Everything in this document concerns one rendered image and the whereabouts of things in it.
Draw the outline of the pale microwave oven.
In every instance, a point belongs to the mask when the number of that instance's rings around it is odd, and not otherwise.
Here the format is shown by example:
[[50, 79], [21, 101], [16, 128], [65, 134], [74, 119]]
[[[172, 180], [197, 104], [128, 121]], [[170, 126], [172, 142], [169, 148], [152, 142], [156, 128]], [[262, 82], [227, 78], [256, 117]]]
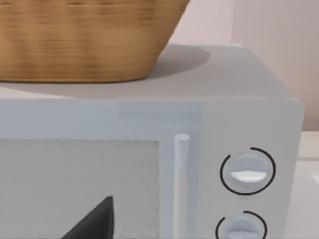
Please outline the pale microwave oven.
[[[221, 224], [244, 214], [262, 223], [263, 239], [284, 239], [304, 106], [241, 45], [170, 45], [149, 78], [129, 83], [1, 83], [2, 99], [201, 103], [195, 158], [188, 146], [186, 239], [220, 239]], [[223, 168], [248, 152], [265, 156], [272, 173], [246, 194], [228, 187]]]

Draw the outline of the pale microwave knob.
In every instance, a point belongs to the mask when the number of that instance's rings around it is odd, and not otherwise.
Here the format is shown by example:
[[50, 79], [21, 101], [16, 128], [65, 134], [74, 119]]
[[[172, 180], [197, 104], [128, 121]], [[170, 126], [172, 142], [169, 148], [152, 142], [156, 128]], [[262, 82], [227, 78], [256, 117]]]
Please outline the pale microwave knob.
[[262, 223], [251, 215], [227, 218], [218, 230], [220, 239], [263, 239]]
[[228, 187], [246, 194], [262, 189], [271, 173], [271, 163], [258, 152], [231, 156], [223, 168], [223, 178]]

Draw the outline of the pale microwave door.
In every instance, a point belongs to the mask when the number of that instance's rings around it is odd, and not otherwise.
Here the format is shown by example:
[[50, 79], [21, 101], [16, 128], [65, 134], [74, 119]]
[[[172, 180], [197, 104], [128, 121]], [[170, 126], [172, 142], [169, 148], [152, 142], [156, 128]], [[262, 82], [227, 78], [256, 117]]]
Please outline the pale microwave door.
[[174, 137], [190, 101], [0, 100], [0, 239], [59, 239], [107, 196], [115, 237], [172, 239]]

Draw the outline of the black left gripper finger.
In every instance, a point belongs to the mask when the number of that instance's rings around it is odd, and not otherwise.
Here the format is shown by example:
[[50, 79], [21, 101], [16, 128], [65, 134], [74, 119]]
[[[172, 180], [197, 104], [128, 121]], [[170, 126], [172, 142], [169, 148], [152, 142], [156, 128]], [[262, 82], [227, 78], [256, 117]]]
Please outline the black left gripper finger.
[[114, 239], [113, 197], [108, 196], [61, 239]]

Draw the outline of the woven wicker basket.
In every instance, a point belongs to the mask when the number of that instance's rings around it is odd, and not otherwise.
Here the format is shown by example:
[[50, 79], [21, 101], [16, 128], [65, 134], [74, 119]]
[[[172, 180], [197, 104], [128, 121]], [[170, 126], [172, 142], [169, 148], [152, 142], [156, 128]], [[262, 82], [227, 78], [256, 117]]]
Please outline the woven wicker basket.
[[0, 82], [147, 77], [190, 0], [0, 0]]

